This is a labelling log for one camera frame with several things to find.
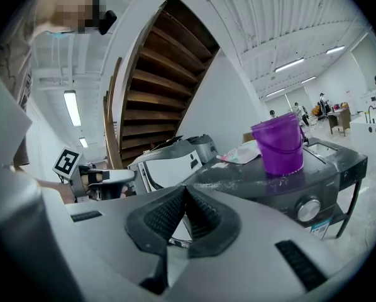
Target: white pipe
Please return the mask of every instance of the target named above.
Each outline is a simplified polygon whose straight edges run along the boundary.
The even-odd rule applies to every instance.
[[[33,51],[33,56],[34,56],[34,58],[35,58],[35,60],[36,60],[36,64],[37,64],[37,67],[40,67],[40,64],[38,63],[38,58],[37,58],[37,53],[36,53],[36,46],[35,46],[35,44],[33,44],[33,46],[32,46],[32,51]]]
[[[74,55],[74,40],[75,35],[69,37],[68,43],[68,85],[72,87],[74,85],[73,70],[72,70],[72,57]]]
[[[60,75],[61,75],[61,84],[64,83],[63,79],[62,79],[62,68],[61,68],[61,58],[60,58],[60,40],[57,39],[58,43],[57,43],[57,50],[58,50],[58,66],[60,67]]]
[[[51,42],[51,63],[54,64],[54,36],[52,36]]]

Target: bucket handle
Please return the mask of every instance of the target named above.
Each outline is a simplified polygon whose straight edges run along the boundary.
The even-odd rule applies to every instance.
[[[278,152],[278,153],[280,153],[280,154],[291,154],[291,153],[293,153],[293,152],[295,152],[295,151],[298,151],[298,150],[302,147],[302,145],[303,145],[303,143],[304,143],[304,132],[302,132],[302,130],[301,130],[301,140],[300,140],[300,145],[299,145],[297,148],[295,148],[294,150],[282,150],[282,149],[279,149],[279,148],[275,148],[275,147],[273,147],[273,146],[271,146],[271,145],[269,145],[269,144],[264,144],[264,143],[261,142],[260,140],[257,140],[257,142],[258,142],[261,146],[263,146],[263,147],[265,147],[265,148],[268,148],[269,150],[272,150],[272,151],[274,151],[274,152]]]

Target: white printer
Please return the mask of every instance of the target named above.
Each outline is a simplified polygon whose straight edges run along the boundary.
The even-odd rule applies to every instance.
[[[187,140],[174,137],[137,157],[128,166],[136,175],[130,186],[137,195],[172,187],[201,167],[195,147]]]
[[[218,154],[213,139],[207,134],[203,134],[201,137],[188,138],[187,141],[195,147],[203,164],[208,163]]]

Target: ceiling light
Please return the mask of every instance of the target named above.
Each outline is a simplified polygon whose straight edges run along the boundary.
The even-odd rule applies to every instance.
[[[309,81],[313,80],[314,78],[316,78],[316,76],[311,77],[311,78],[309,78],[309,79],[306,79],[305,81],[302,81],[301,84],[303,84],[303,83],[305,83],[305,82],[309,82]]]
[[[80,138],[79,139],[80,144],[84,147],[87,148],[87,142],[85,138]]]
[[[284,70],[284,69],[286,69],[286,68],[292,67],[292,66],[297,65],[297,64],[300,64],[300,63],[302,63],[303,61],[304,61],[303,58],[297,59],[297,60],[295,60],[295,61],[293,61],[293,62],[291,62],[291,63],[288,63],[288,64],[285,64],[285,65],[283,65],[283,66],[277,67],[277,68],[275,69],[275,72],[276,72],[276,73],[277,73],[277,72],[280,72],[281,70]]]
[[[276,93],[278,93],[278,92],[281,92],[281,91],[283,91],[284,89],[285,89],[285,88],[282,88],[282,89],[279,89],[278,91],[275,91],[275,92],[273,92],[273,93],[267,94],[266,97],[271,96],[271,95],[273,95],[273,94],[276,94]]]
[[[74,126],[81,126],[82,123],[80,122],[79,111],[77,110],[77,103],[76,103],[76,92],[75,91],[65,91],[64,92],[64,99],[67,105],[68,113],[70,116],[70,120]]]
[[[345,46],[335,47],[335,48],[329,49],[329,50],[326,51],[326,53],[334,53],[334,52],[338,52],[339,50],[342,50],[342,49],[345,49]]]

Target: white table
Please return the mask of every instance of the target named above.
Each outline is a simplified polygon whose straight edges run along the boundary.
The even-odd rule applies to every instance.
[[[351,126],[351,142],[355,150],[367,155],[376,156],[376,114],[367,115],[350,122]]]

